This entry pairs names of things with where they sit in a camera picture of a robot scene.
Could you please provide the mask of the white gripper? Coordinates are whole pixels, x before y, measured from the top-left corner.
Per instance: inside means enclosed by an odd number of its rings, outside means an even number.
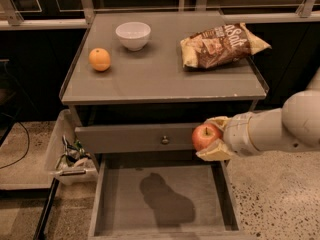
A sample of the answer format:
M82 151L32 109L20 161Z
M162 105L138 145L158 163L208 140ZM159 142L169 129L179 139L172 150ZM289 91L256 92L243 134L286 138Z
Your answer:
M207 148L197 151L196 155L204 161L230 160L231 151L243 157L260 155L261 152L250 139L249 122L252 116L251 112L247 112L235 115L231 119L227 116L208 118L205 124L214 125L224 132L224 142L221 139L217 139Z

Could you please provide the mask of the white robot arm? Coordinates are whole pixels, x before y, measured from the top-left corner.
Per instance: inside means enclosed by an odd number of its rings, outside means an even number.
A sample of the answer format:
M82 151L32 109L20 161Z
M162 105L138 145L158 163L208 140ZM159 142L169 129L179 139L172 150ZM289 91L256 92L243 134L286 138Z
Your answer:
M200 148L193 143L196 155L204 161L229 160L236 154L243 157L266 151L308 152L320 150L320 69L307 88L292 95L281 108L211 117L201 125L200 136L209 137L209 128L216 127L221 138Z

